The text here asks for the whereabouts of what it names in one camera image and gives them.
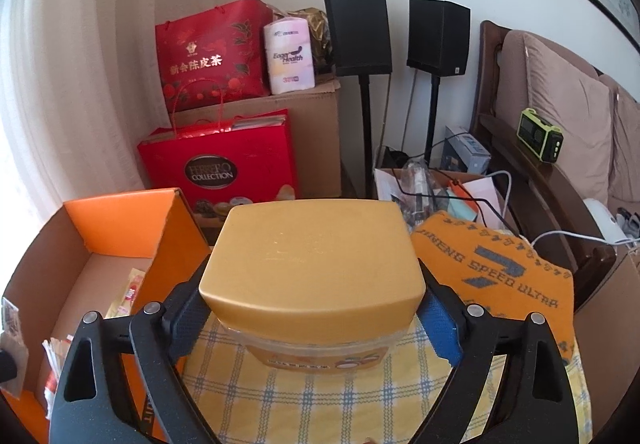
plastic bag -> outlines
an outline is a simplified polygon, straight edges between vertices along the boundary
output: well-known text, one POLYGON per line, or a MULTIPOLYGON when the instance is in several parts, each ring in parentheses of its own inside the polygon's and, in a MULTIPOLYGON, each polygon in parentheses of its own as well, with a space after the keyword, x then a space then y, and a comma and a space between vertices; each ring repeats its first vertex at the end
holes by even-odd
POLYGON ((436 182, 422 158, 409 159, 402 168, 400 183, 405 192, 402 197, 405 205, 402 207, 402 215, 410 233, 433 213, 446 211, 449 207, 447 191, 436 182))
POLYGON ((8 353, 17 367, 16 376, 0 384, 0 389, 15 398, 20 398, 27 371, 29 350, 22 338, 18 307, 6 298, 0 300, 0 350, 8 353))

toilet paper package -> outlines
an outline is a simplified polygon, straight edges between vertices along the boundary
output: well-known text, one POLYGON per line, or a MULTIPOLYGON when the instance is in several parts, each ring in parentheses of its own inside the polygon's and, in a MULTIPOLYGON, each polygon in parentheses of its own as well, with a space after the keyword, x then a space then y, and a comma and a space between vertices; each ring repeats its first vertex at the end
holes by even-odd
POLYGON ((271 93, 316 85, 309 26, 303 18, 283 18, 264 27, 271 93))

speaker stand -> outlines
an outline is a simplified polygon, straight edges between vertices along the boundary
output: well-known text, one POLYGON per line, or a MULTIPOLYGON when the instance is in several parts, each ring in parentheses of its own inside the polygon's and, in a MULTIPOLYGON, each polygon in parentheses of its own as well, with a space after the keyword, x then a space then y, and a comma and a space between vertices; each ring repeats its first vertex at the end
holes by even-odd
POLYGON ((369 99, 369 75, 359 75, 360 101, 362 102, 362 133, 364 136, 364 189, 365 198, 373 198, 373 144, 371 141, 371 104, 369 99))
POLYGON ((431 149, 433 148, 433 135, 436 130, 436 113, 438 112, 438 90, 440 89, 440 76, 431 74, 431 102, 429 106, 429 127, 427 129, 427 142, 424 145, 424 160, 427 166, 431 163, 431 149))

red gift box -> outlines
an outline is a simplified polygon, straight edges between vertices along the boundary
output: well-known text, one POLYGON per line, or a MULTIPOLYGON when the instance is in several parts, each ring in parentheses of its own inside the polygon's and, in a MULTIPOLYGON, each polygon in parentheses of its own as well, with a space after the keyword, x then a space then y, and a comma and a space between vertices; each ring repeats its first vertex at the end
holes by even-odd
POLYGON ((266 3, 238 0, 157 25, 167 110, 270 94, 262 29, 272 21, 266 3))
POLYGON ((298 195, 287 110, 160 128, 138 145, 154 187, 182 189, 203 227, 232 207, 298 195))

white cable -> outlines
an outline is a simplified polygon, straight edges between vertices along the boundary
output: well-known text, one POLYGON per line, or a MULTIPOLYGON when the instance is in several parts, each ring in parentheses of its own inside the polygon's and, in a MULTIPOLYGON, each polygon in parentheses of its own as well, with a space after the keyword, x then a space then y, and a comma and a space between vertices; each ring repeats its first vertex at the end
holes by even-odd
POLYGON ((411 85, 411 94, 409 94, 409 106, 406 109, 406 117, 404 118, 404 131, 402 132, 402 144, 400 146, 400 151, 404 151, 404 139, 406 138, 406 127, 409 125, 409 114, 411 113, 411 107, 414 104, 414 91, 415 91, 415 80, 418 78, 418 69, 415 69, 414 72, 414 81, 411 85))
POLYGON ((507 175, 509 177, 509 184, 507 185, 507 194, 504 197, 504 207, 502 208, 502 217, 505 218, 507 215, 507 207, 509 205, 509 197, 511 196, 511 173, 508 171, 500 170, 485 176, 494 177, 495 175, 507 175))
POLYGON ((548 236, 549 234, 564 234, 565 236, 573 236, 574 238, 581 238, 581 239, 590 239, 592 241, 600 241, 602 243, 606 243, 607 245, 626 245, 627 243, 635 243, 640 241, 640 238, 627 238, 621 241, 615 241, 615 242, 611 242, 611 241, 607 241, 605 239, 602 238, 597 238, 594 236, 586 236, 584 234, 577 234, 577 233, 568 233, 567 231, 548 231, 548 233, 542 233, 540 234, 534 241, 531 242, 531 246, 535 246, 535 244, 538 242, 538 240, 540 238, 543 238, 545 236, 548 236))
POLYGON ((389 74, 389 81, 386 84, 386 101, 385 101, 385 114, 382 116, 382 129, 380 130, 380 144, 376 151, 376 159, 373 161, 373 166, 377 167, 380 164, 380 152, 382 151, 382 144, 385 141, 386 131, 386 112, 389 110, 389 95, 391 94, 391 74, 389 74))

